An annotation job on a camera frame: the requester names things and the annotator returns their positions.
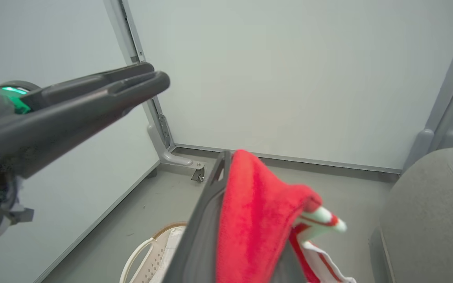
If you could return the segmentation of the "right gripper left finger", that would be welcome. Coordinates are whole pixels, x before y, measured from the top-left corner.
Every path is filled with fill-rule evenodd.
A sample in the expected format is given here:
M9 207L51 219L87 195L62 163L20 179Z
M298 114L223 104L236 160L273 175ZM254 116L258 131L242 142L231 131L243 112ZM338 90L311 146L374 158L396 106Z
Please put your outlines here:
M219 217L232 163L221 152L167 268L164 283L215 283Z

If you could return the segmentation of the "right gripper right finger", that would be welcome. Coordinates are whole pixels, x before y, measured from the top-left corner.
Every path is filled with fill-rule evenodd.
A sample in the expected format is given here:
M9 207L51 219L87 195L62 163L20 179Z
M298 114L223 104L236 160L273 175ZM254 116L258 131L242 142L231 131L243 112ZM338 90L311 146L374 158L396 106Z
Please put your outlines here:
M307 279L300 266L291 243L286 243L275 267L271 283L306 283Z

